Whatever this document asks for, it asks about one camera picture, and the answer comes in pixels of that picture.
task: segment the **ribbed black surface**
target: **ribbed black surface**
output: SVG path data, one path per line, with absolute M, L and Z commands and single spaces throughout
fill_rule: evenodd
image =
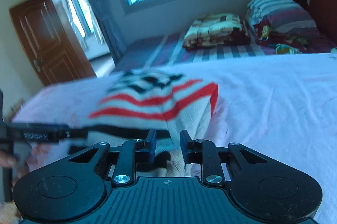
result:
M 141 177 L 134 186 L 113 190 L 102 207 L 73 223 L 258 224 L 261 222 L 240 213 L 222 190 L 204 187 L 195 177 L 170 179 Z M 313 220 L 302 222 L 302 224 L 314 223 Z

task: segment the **door panel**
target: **door panel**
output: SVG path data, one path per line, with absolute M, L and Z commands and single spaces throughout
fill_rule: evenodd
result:
M 10 9 L 21 44 L 44 85 L 96 76 L 89 61 L 74 50 L 75 34 L 60 18 L 52 0 L 29 0 Z

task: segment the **hand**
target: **hand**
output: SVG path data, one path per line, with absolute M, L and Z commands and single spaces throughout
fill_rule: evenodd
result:
M 0 166 L 4 168 L 13 168 L 16 164 L 16 158 L 7 154 L 5 151 L 0 151 Z M 17 177 L 13 177 L 12 185 L 22 178 L 24 175 L 29 173 L 28 164 L 25 163 L 23 166 L 20 166 L 17 171 Z

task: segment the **door handle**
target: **door handle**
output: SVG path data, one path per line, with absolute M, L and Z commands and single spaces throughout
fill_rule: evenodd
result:
M 33 65 L 34 65 L 35 69 L 37 70 L 37 72 L 41 73 L 41 68 L 39 67 L 39 64 L 38 64 L 37 60 L 33 60 Z

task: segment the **striped pillow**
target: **striped pillow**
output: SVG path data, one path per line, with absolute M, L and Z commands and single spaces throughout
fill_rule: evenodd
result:
M 253 0 L 246 16 L 249 24 L 267 19 L 271 27 L 285 34 L 317 33 L 317 25 L 310 14 L 293 0 Z

